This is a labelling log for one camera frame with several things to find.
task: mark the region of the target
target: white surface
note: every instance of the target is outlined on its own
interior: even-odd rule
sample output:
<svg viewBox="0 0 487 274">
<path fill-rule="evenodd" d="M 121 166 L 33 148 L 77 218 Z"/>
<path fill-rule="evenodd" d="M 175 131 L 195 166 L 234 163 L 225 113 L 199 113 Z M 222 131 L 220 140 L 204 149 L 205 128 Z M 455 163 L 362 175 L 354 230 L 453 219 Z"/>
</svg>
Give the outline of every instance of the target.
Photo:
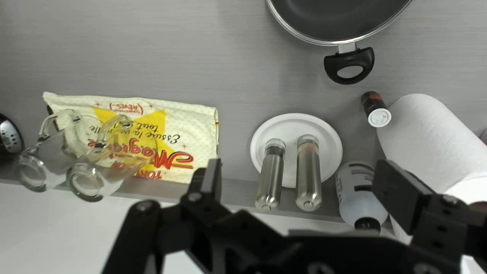
<svg viewBox="0 0 487 274">
<path fill-rule="evenodd" d="M 306 134 L 318 139 L 321 181 L 330 178 L 342 158 L 339 136 L 324 120 L 301 113 L 275 116 L 258 126 L 249 145 L 249 155 L 255 169 L 258 172 L 261 169 L 266 143 L 272 139 L 280 139 L 286 143 L 283 187 L 295 189 L 296 142 Z"/>
<path fill-rule="evenodd" d="M 33 193 L 0 181 L 0 273 L 94 274 L 100 273 L 129 206 L 135 199 L 109 196 L 90 204 L 68 192 Z M 347 231 L 345 224 L 263 218 L 277 231 Z M 195 274 L 184 253 L 172 254 L 164 274 Z"/>
</svg>

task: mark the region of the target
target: metal cylinder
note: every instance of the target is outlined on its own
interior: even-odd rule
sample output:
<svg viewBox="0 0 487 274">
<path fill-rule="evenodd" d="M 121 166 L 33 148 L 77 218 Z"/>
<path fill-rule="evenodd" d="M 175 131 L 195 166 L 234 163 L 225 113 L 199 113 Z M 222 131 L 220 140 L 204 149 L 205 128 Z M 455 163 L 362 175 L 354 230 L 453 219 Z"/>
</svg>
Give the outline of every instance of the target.
<svg viewBox="0 0 487 274">
<path fill-rule="evenodd" d="M 296 196 L 295 204 L 303 212 L 315 212 L 322 201 L 319 149 L 313 136 L 298 139 L 296 155 Z"/>
<path fill-rule="evenodd" d="M 278 139 L 272 139 L 266 143 L 255 198 L 255 207 L 260 210 L 271 210 L 278 206 L 284 151 L 286 145 Z"/>
</svg>

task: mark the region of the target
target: white plate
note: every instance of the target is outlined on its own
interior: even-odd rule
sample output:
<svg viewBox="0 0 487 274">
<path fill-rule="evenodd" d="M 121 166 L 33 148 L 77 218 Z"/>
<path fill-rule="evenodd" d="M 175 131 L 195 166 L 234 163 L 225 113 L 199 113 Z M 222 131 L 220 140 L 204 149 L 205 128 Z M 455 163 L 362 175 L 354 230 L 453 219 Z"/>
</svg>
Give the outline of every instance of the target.
<svg viewBox="0 0 487 274">
<path fill-rule="evenodd" d="M 342 158 L 339 136 L 324 120 L 301 113 L 275 116 L 258 126 L 249 145 L 249 155 L 255 169 L 260 172 L 266 142 L 280 139 L 286 143 L 283 187 L 295 189 L 296 140 L 304 134 L 318 139 L 321 181 L 330 178 Z"/>
</svg>

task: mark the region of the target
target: pot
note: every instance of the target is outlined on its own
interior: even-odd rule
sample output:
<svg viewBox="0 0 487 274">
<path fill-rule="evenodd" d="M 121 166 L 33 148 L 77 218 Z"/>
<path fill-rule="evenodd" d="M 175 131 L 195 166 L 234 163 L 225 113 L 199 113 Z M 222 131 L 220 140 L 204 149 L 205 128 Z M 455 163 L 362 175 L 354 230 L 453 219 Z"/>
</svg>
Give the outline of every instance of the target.
<svg viewBox="0 0 487 274">
<path fill-rule="evenodd" d="M 411 0 L 266 0 L 277 23 L 292 37 L 338 47 L 324 58 L 324 70 L 338 84 L 356 84 L 374 67 L 374 50 L 357 41 L 385 29 Z"/>
</svg>

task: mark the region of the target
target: snack package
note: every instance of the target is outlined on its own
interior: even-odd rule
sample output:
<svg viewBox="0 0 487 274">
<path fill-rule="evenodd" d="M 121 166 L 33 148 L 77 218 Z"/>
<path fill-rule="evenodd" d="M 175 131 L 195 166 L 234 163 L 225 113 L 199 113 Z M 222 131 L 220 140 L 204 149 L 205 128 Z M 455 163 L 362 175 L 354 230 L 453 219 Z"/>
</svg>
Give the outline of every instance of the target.
<svg viewBox="0 0 487 274">
<path fill-rule="evenodd" d="M 132 129 L 118 149 L 152 157 L 152 163 L 135 177 L 190 183 L 196 169 L 217 157 L 216 108 L 141 97 L 59 96 L 50 91 L 44 91 L 42 97 L 53 113 L 71 108 L 91 117 L 86 119 L 93 122 L 88 125 L 91 132 L 77 137 L 88 145 L 94 142 L 102 123 L 126 114 L 132 120 Z"/>
</svg>

